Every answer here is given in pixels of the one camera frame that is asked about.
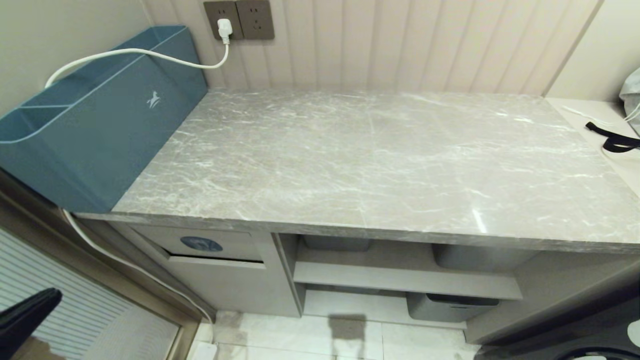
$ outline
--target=floor tile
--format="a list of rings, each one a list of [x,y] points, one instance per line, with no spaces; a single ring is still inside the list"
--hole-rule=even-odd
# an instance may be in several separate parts
[[[462,330],[382,324],[385,360],[473,360]]]
[[[382,326],[341,318],[242,314],[219,311],[214,327],[218,343],[312,354],[382,360]]]
[[[333,355],[219,344],[216,360],[335,360]]]

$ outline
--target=gray marble countertop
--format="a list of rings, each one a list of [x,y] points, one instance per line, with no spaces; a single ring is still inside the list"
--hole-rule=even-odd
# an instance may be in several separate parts
[[[541,97],[212,91],[108,214],[640,252],[640,201]]]

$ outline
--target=beige wall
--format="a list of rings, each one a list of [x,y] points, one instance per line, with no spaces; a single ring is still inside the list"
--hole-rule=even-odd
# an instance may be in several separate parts
[[[547,95],[615,101],[640,67],[639,15],[638,0],[605,0]]]
[[[143,0],[181,23],[201,61],[223,48],[202,0]],[[229,88],[369,88],[542,94],[598,0],[271,0],[275,40],[231,44],[208,70]]]
[[[108,50],[149,27],[140,0],[0,2],[0,114],[42,89],[77,58]]]

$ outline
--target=electrical socket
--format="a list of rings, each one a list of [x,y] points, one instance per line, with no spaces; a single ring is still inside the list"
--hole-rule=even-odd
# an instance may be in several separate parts
[[[235,1],[206,1],[203,5],[207,13],[207,18],[209,18],[209,25],[213,30],[213,36],[216,39],[222,40],[218,33],[219,19],[229,19],[231,22],[234,32],[229,36],[229,39],[240,40],[245,38],[243,36],[242,25],[240,24]]]
[[[245,39],[271,40],[275,38],[271,5],[268,0],[238,0],[236,7]]]

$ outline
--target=open shelf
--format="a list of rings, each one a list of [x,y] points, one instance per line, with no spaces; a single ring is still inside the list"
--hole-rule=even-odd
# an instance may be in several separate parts
[[[364,295],[338,291],[307,290],[305,315],[332,318],[365,316],[369,321],[401,323],[429,327],[466,329],[466,322],[430,322],[409,316],[404,293],[395,295]]]
[[[301,241],[293,279],[306,284],[522,300],[512,274],[439,267],[431,245],[375,240],[366,252],[312,250]]]

